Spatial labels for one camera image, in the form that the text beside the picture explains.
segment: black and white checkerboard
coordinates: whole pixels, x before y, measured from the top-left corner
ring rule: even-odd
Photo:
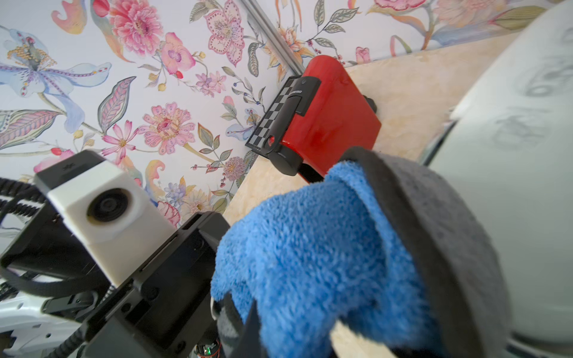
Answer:
[[[277,117],[282,105],[287,101],[288,95],[291,93],[295,81],[299,77],[300,76],[292,76],[287,79],[277,97],[274,99],[273,104],[257,124],[257,128],[255,128],[253,134],[245,144],[247,147],[253,149],[255,152],[258,152],[258,150],[262,148],[265,136],[269,132],[270,126],[273,124],[273,121]]]

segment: red plastic housing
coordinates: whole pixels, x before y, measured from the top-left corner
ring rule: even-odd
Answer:
[[[350,147],[372,149],[381,124],[334,58],[313,58],[303,76],[317,77],[321,84],[305,116],[295,114],[281,143],[325,176]]]

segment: pink flower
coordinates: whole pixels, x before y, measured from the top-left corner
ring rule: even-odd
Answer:
[[[223,168],[223,173],[230,181],[234,181],[239,179],[247,170],[247,166],[243,161],[243,158],[239,156],[234,156],[229,158],[225,163],[225,167]]]
[[[370,62],[372,62],[372,60],[370,60],[370,49],[368,47],[366,48],[357,47],[356,63],[362,65],[362,64],[368,64]]]
[[[132,127],[132,123],[130,121],[125,121],[125,125],[123,127],[124,132],[121,131],[121,128],[119,128],[119,126],[117,124],[113,125],[113,131],[115,133],[115,135],[117,136],[117,138],[114,138],[112,136],[103,136],[101,137],[104,142],[109,143],[109,144],[115,144],[115,147],[111,147],[111,148],[106,148],[104,150],[101,151],[101,154],[103,156],[106,155],[110,155],[111,153],[115,153],[117,152],[117,157],[115,159],[115,164],[119,165],[119,163],[121,163],[121,160],[123,158],[125,158],[125,152],[126,152],[126,148],[129,149],[130,151],[135,149],[135,145],[131,145],[131,144],[127,144],[129,141],[131,141],[135,135],[138,133],[139,128],[135,129],[133,133],[131,133],[131,127]]]
[[[46,159],[42,160],[37,166],[34,167],[34,173],[41,172],[45,168],[51,167],[52,165],[59,163],[62,160],[73,156],[74,154],[75,153],[72,152],[71,150],[67,150],[67,151],[63,151],[60,155],[56,156],[55,158],[54,157],[46,158]]]
[[[205,16],[207,27],[213,35],[209,38],[209,49],[218,54],[227,54],[236,67],[243,57],[243,28],[241,13],[233,0],[227,0],[223,11],[216,10]]]
[[[440,21],[455,27],[464,27],[486,21],[506,7],[507,0],[438,0],[434,13]]]
[[[185,145],[195,141],[191,133],[195,129],[195,123],[191,120],[191,114],[177,108],[177,103],[168,103],[163,109],[160,105],[151,107],[153,117],[144,115],[143,120],[150,125],[142,125],[138,128],[139,134],[144,133],[145,143],[150,147],[157,147],[159,154],[172,154],[175,145]]]
[[[175,33],[168,32],[165,41],[165,46],[161,50],[161,60],[169,74],[174,74],[178,69],[186,71],[195,66],[195,59]]]
[[[177,224],[181,220],[181,215],[176,208],[166,202],[157,202],[157,209],[173,226],[177,227]]]
[[[215,74],[210,73],[209,77],[211,77],[211,86],[213,87],[214,91],[220,93],[221,91],[227,90],[223,82],[227,79],[227,76],[222,76],[219,74],[219,71],[215,72]]]
[[[391,7],[396,11],[411,10],[425,3],[426,0],[374,0],[380,7]]]
[[[215,97],[215,92],[220,93],[226,89],[223,82],[227,79],[227,76],[221,77],[219,71],[217,71],[217,74],[209,74],[209,77],[207,77],[206,73],[196,74],[196,76],[199,79],[196,85],[201,87],[201,92],[205,96]]]
[[[146,52],[155,54],[163,27],[158,21],[157,9],[149,6],[147,0],[113,0],[109,14],[114,35],[129,51],[141,57]]]
[[[225,98],[223,99],[223,103],[230,104],[233,107],[235,107],[235,102],[233,101],[231,96],[225,96]]]

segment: white camera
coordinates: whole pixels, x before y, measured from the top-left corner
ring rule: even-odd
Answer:
[[[39,172],[34,183],[116,287],[175,231],[127,173],[95,152]]]

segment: blue towel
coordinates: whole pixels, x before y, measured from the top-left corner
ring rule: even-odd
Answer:
[[[390,348],[444,352],[412,257],[355,163],[253,209],[216,264],[211,295],[231,292],[243,321],[257,300],[271,358],[327,357],[337,319]]]

